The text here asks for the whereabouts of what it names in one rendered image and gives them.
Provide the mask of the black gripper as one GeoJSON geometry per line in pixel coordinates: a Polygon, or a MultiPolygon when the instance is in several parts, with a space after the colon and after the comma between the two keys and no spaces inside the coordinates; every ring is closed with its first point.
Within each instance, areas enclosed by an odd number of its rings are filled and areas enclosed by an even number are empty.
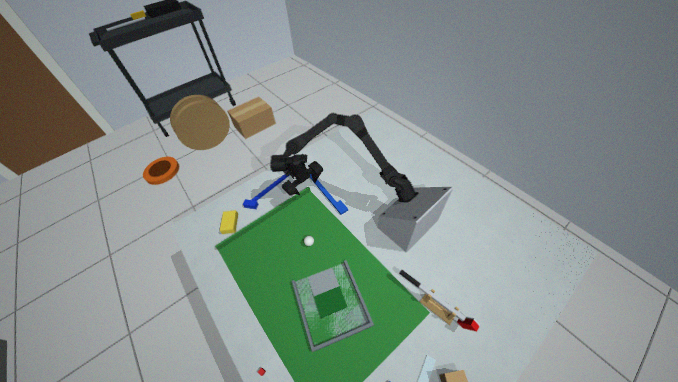
{"type": "Polygon", "coordinates": [[[316,161],[313,161],[308,165],[308,167],[309,169],[307,169],[305,166],[305,169],[300,173],[293,172],[296,180],[292,183],[288,180],[282,184],[282,188],[289,196],[294,194],[300,195],[299,191],[296,189],[296,186],[307,180],[310,177],[310,174],[312,175],[313,182],[316,183],[318,177],[323,172],[323,167],[316,161]]]}

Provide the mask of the yellow rectangular block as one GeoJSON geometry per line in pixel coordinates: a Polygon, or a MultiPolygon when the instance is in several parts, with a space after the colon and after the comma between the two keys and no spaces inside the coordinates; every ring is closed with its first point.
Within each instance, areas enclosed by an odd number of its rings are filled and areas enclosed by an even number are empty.
{"type": "Polygon", "coordinates": [[[222,234],[234,233],[237,226],[238,213],[237,211],[223,212],[220,232],[222,234]]]}

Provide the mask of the green putting mat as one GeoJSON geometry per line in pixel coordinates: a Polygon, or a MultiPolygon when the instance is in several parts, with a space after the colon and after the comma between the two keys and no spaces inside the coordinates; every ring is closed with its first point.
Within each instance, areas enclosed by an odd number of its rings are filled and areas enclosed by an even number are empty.
{"type": "Polygon", "coordinates": [[[218,251],[295,382],[365,381],[430,314],[311,191],[218,251]],[[292,281],[344,261],[374,326],[313,352],[292,281]]]}

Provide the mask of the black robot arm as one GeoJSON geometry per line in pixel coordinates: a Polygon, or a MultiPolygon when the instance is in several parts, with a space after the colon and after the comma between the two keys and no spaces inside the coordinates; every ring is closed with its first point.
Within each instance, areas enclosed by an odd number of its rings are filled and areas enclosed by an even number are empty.
{"type": "Polygon", "coordinates": [[[294,173],[300,173],[305,169],[307,162],[306,154],[297,154],[304,146],[315,136],[320,134],[332,124],[338,124],[349,127],[349,129],[358,136],[368,151],[371,153],[377,164],[381,168],[380,176],[386,185],[395,187],[399,202],[411,202],[418,194],[415,191],[411,181],[405,174],[399,173],[384,157],[378,146],[369,135],[366,126],[360,115],[343,115],[332,113],[311,127],[305,133],[296,136],[286,142],[286,150],[282,155],[271,155],[270,169],[272,172],[283,171],[286,176],[291,175],[294,179],[294,173]],[[290,155],[292,155],[289,157],[290,155]],[[292,169],[292,170],[291,170],[292,169]]]}

